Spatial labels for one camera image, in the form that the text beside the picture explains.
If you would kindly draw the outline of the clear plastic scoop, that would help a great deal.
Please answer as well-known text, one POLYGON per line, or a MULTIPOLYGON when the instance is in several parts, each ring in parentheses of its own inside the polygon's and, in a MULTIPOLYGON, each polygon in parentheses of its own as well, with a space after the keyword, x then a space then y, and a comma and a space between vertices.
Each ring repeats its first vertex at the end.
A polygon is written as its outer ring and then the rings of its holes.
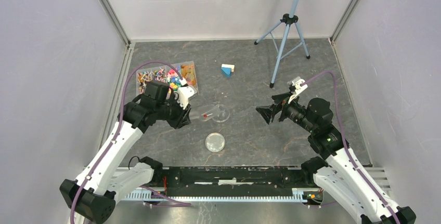
POLYGON ((221 110, 217 105, 207 105, 201 106, 198 108, 191 109, 189 113, 190 120, 199 120, 201 122, 206 122, 213 117, 216 117, 220 114, 221 110))

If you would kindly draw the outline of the clear round dish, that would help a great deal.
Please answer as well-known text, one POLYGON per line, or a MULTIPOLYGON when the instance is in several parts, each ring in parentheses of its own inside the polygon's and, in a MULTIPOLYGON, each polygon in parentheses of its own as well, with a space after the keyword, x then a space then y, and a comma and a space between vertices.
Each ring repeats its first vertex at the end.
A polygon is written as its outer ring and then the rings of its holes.
POLYGON ((230 118, 230 111, 224 104, 217 104, 218 115, 212 118, 217 123, 226 122, 230 118))

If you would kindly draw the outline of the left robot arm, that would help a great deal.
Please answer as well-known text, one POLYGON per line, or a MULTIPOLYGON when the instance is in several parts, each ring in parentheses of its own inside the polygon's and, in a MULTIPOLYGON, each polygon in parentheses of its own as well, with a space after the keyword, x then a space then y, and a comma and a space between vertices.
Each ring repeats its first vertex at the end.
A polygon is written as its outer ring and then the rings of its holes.
POLYGON ((146 183, 158 186, 163 181, 163 171, 145 162, 116 179, 113 175, 131 147, 157 121, 166 121, 174 129, 189 125, 189 99, 194 94, 196 89, 188 84, 172 91, 166 83, 150 81, 144 93, 122 106, 111 134, 92 161, 74 180, 65 179, 60 185, 71 223, 75 214, 104 223, 126 195, 146 183))

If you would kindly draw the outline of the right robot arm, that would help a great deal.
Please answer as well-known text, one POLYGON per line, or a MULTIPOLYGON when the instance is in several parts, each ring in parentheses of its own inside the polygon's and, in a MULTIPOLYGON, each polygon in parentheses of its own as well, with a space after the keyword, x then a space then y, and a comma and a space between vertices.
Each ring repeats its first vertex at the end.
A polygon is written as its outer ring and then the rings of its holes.
POLYGON ((273 104, 256 107, 267 124, 280 114, 309 132, 308 142, 317 153, 301 165, 301 182, 328 192, 357 223, 415 223, 416 214, 401 207, 377 184, 358 161, 353 149, 332 124, 330 102, 313 98, 307 106, 290 93, 272 96, 273 104))

